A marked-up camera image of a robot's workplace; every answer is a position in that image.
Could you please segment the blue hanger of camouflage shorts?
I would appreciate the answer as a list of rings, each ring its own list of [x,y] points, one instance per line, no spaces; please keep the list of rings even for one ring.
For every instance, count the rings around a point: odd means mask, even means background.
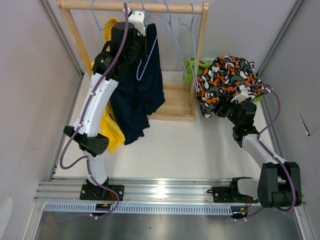
[[[144,2],[143,2],[142,0],[140,1],[140,3],[141,3],[141,6],[142,6],[142,10],[144,11],[144,15],[145,15],[145,17],[146,17],[146,22],[144,23],[144,30],[145,30],[145,33],[147,33],[147,28],[148,28],[149,19],[150,19],[150,17],[151,17],[152,14],[151,14],[151,13],[150,13],[150,14],[147,13],[146,8],[144,7]],[[141,64],[142,64],[142,60],[140,60],[140,62],[139,62],[139,65],[138,65],[138,67],[137,67],[137,72],[136,72],[136,80],[137,80],[137,81],[140,81],[140,80],[142,79],[144,73],[145,73],[145,70],[146,70],[146,68],[147,68],[147,66],[148,66],[148,63],[149,63],[149,61],[150,61],[150,58],[151,58],[151,55],[152,55],[153,50],[154,50],[154,48],[155,48],[155,45],[156,45],[156,41],[157,41],[157,40],[158,40],[158,35],[156,34],[156,37],[154,38],[154,41],[153,41],[151,50],[150,50],[149,54],[147,55],[147,60],[146,60],[146,62],[145,62],[145,65],[144,65],[143,70],[142,70],[142,72],[141,72],[140,75],[139,75],[139,71],[140,71],[140,66],[141,66]]]

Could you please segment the lime green shorts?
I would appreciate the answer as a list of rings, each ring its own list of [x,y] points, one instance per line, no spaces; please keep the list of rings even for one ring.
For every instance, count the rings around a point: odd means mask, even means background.
[[[183,81],[190,83],[197,77],[196,97],[199,102],[208,105],[217,104],[224,98],[235,97],[236,87],[240,85],[263,83],[255,74],[255,63],[243,57],[224,55],[210,62],[201,60],[196,74],[192,73],[194,58],[186,60],[184,65],[187,76],[183,76]]]

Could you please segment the camouflage patterned shorts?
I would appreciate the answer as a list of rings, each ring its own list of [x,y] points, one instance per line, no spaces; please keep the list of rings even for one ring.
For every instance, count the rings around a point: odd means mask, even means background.
[[[211,118],[221,100],[232,99],[236,88],[245,86],[250,96],[261,98],[271,91],[255,73],[255,63],[243,57],[216,57],[197,77],[196,98],[203,117]]]

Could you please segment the blue hanger of green shorts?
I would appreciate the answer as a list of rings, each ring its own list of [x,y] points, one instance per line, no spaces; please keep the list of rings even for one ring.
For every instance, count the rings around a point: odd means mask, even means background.
[[[180,65],[181,70],[183,72],[183,76],[187,77],[188,76],[187,69],[186,69],[186,66],[184,64],[183,56],[182,56],[182,53],[181,53],[181,50],[180,50],[180,47],[179,47],[179,44],[178,44],[177,37],[176,37],[175,32],[174,32],[174,28],[172,26],[171,9],[170,9],[169,4],[167,3],[166,0],[163,0],[162,2],[166,6],[166,9],[168,10],[168,16],[166,16],[164,13],[160,13],[160,17],[161,17],[163,26],[164,26],[164,28],[166,30],[166,33],[167,33],[167,35],[169,37],[169,40],[170,40],[170,42],[171,42],[171,44],[173,46],[175,55],[178,58],[179,65]]]

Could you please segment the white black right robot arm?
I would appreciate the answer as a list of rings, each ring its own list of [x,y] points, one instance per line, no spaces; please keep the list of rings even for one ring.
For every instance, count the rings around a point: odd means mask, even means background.
[[[259,136],[254,125],[257,106],[250,100],[221,100],[215,115],[233,123],[232,136],[260,167],[258,180],[234,177],[230,187],[235,195],[255,198],[263,208],[290,211],[302,203],[301,171],[296,162],[278,156]]]

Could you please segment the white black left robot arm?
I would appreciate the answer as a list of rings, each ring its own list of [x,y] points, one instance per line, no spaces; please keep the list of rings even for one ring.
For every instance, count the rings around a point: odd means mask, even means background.
[[[110,141],[99,132],[100,121],[123,75],[136,59],[146,55],[147,48],[143,22],[117,22],[110,36],[111,39],[95,57],[89,90],[77,120],[63,130],[84,154],[87,182],[102,189],[107,189],[109,183],[103,154]]]

